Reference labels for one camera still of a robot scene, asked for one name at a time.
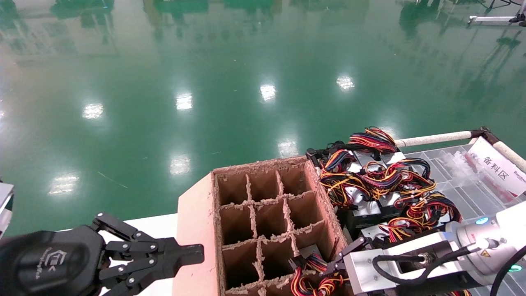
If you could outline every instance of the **black cable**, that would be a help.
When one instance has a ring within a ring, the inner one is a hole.
[[[501,267],[501,269],[495,276],[495,280],[493,281],[493,285],[491,286],[490,296],[497,296],[500,284],[502,283],[502,280],[504,280],[504,277],[506,276],[510,268],[524,256],[526,256],[526,246],[522,247],[522,249],[515,253],[515,255],[513,255],[510,258],[510,260],[506,261],[506,263]]]
[[[444,264],[446,262],[456,260],[457,257],[468,255],[468,254],[474,252],[475,250],[471,250],[470,251],[470,250],[468,250],[467,247],[463,247],[463,248],[460,248],[460,249],[458,249],[458,250],[456,250],[454,252],[448,253],[448,254],[436,259],[430,265],[428,265],[421,276],[417,277],[416,279],[411,279],[411,280],[405,280],[405,279],[394,277],[394,276],[388,274],[380,266],[378,266],[378,262],[380,262],[380,261],[404,262],[403,260],[407,260],[408,259],[407,256],[400,256],[400,255],[398,255],[398,256],[384,256],[384,255],[380,255],[380,256],[377,256],[374,259],[372,259],[372,266],[375,268],[376,272],[378,272],[382,277],[390,280],[391,282],[394,282],[394,283],[397,283],[397,284],[404,284],[404,285],[420,285],[420,284],[423,284],[427,280],[427,277],[429,276],[431,271],[433,271],[435,268],[439,267],[440,265],[442,265],[442,264]]]

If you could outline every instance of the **sign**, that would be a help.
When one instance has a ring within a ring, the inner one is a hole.
[[[484,256],[484,257],[488,257],[488,258],[491,257],[491,256],[490,256],[490,253],[488,253],[487,250],[482,251],[482,253],[480,253],[480,255],[481,255],[481,256]]]
[[[483,137],[477,139],[468,154],[476,162],[477,170],[484,169],[495,183],[514,197],[526,191],[526,174],[493,148]]]

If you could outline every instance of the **white pipe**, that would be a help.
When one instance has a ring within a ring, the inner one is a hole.
[[[509,159],[514,165],[516,165],[519,168],[519,170],[526,172],[526,160],[524,160],[524,158],[522,158],[515,151],[509,148],[506,144],[502,143],[501,141],[498,141],[493,145],[493,148],[495,148],[497,151],[500,152],[500,154],[504,155],[507,159]]]
[[[394,142],[398,147],[409,147],[455,140],[466,140],[470,139],[471,137],[470,131],[463,131],[432,136],[412,137],[408,139],[395,140]]]

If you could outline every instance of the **green epoxy floor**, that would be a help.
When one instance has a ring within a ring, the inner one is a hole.
[[[526,33],[467,27],[475,1],[105,1],[0,0],[8,234],[174,213],[215,167],[369,125],[526,155]]]

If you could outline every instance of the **warning label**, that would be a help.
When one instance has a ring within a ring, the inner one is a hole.
[[[488,258],[491,257],[491,256],[490,256],[490,253],[488,253],[487,250],[482,251],[482,253],[480,253],[480,255],[481,255],[481,256],[484,256],[484,257],[488,257]]]

